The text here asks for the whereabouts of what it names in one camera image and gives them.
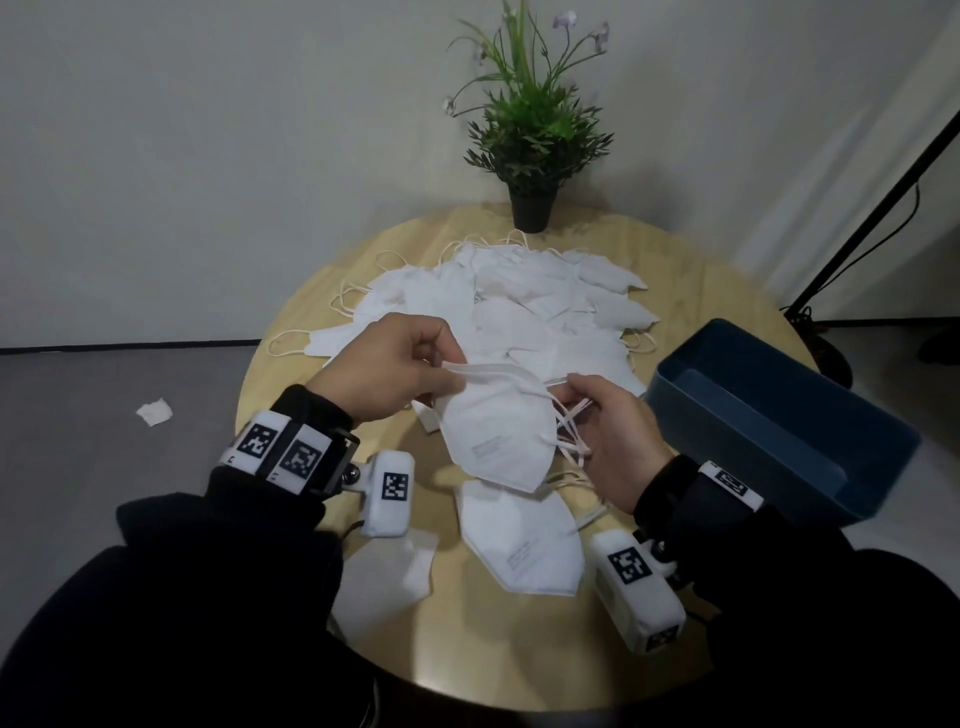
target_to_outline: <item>black metal pole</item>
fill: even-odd
[[[804,306],[810,299],[817,295],[821,286],[830,280],[830,277],[836,273],[840,266],[844,264],[844,261],[853,254],[853,251],[860,246],[860,243],[867,239],[867,235],[874,231],[874,228],[887,216],[887,213],[893,209],[893,206],[920,180],[924,172],[933,164],[934,160],[944,152],[947,146],[949,146],[949,143],[953,141],[959,133],[960,111],[957,111],[953,115],[953,118],[947,122],[943,130],[934,137],[933,141],[931,141],[920,156],[917,157],[917,160],[910,166],[910,169],[908,169],[893,188],[887,192],[880,201],[880,204],[874,208],[874,211],[867,215],[867,219],[860,224],[860,227],[853,232],[853,235],[841,246],[836,255],[830,259],[829,263],[823,267],[820,273],[816,275],[816,278],[804,289],[804,292],[800,294],[796,301],[790,304],[790,307],[787,308],[783,314],[787,321],[791,323],[797,321]]]

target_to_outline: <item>gray floor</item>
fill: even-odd
[[[837,329],[828,335],[853,365],[854,389],[924,434],[878,518],[848,535],[857,546],[919,561],[960,593],[960,367],[913,358],[932,330]],[[202,490],[230,438],[251,354],[236,348],[0,356],[0,659],[59,584],[102,548],[119,543],[117,505]],[[160,397],[174,417],[147,427],[134,411]],[[416,695],[396,703],[422,716]],[[462,710],[444,703],[431,712],[474,724],[464,723]],[[474,713],[477,725],[504,717]],[[599,726],[624,717],[526,716],[522,723]]]

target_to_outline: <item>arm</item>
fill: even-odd
[[[706,697],[743,714],[768,702],[860,709],[878,693],[888,705],[949,694],[960,601],[933,574],[854,551],[838,529],[797,529],[772,507],[707,498],[716,486],[672,456],[645,403],[598,376],[567,381],[561,399],[595,402],[578,427],[598,494],[663,539],[694,592],[722,612],[708,627],[715,673],[684,704]]]
[[[464,361],[443,321],[388,316],[274,409],[294,416],[317,397],[314,415],[350,430],[462,388],[431,367],[444,359]],[[14,645],[0,724],[260,712],[280,724],[314,715],[324,696],[359,724],[370,668],[325,631],[343,555],[336,534],[314,530],[323,516],[318,498],[225,466],[203,497],[120,506],[125,545],[74,574]],[[353,722],[351,710],[361,711]]]

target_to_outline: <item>plant pot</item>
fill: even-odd
[[[524,232],[543,232],[550,222],[550,212],[557,199],[557,190],[543,197],[517,197],[510,194],[514,209],[514,227]]]

